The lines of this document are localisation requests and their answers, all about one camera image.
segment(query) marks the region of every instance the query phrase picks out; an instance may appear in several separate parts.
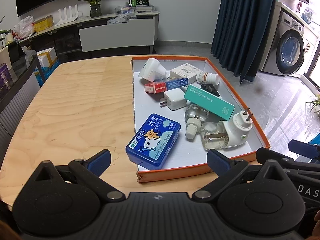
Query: gray marble floor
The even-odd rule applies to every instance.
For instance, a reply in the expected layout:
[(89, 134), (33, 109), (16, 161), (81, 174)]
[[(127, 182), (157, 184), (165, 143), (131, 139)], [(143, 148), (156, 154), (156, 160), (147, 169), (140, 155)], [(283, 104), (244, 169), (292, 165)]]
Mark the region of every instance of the gray marble floor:
[(155, 50), (157, 54), (207, 57), (250, 107), (272, 150), (296, 159), (297, 155), (288, 150), (288, 142), (291, 139), (309, 142), (320, 133), (320, 119), (310, 111), (310, 106), (306, 103), (313, 93), (299, 78), (259, 71), (253, 83), (244, 81), (240, 85), (239, 77), (222, 68), (209, 48), (155, 46)]

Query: purple container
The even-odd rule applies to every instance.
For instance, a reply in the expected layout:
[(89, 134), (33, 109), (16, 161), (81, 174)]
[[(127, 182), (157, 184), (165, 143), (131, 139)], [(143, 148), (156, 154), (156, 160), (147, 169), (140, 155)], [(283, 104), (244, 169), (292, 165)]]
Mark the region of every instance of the purple container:
[(3, 63), (0, 65), (0, 96), (11, 88), (9, 80), (11, 79), (10, 72), (8, 70), (7, 64)]

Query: teal box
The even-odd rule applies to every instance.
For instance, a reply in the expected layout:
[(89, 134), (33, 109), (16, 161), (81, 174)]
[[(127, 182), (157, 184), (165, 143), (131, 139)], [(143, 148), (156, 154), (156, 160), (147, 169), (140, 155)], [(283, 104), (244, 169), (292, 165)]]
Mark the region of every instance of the teal box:
[(235, 109), (234, 105), (193, 85), (188, 86), (184, 98), (227, 121), (229, 121)]

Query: washing machine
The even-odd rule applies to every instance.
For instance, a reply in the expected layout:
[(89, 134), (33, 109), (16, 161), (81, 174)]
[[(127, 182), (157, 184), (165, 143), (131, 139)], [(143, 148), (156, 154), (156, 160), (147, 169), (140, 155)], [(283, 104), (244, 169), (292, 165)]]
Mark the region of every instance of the washing machine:
[(273, 25), (275, 35), (270, 36), (270, 50), (266, 50), (265, 61), (260, 63), (259, 69), (277, 75), (292, 75), (297, 72), (304, 61), (304, 24), (296, 17), (276, 6)]

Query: blue curtain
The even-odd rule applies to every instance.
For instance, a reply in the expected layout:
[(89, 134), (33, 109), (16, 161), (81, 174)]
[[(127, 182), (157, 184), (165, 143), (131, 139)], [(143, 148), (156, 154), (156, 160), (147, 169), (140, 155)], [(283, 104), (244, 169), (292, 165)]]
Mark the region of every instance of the blue curtain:
[(221, 0), (211, 52), (223, 68), (253, 81), (269, 35), (276, 0)]

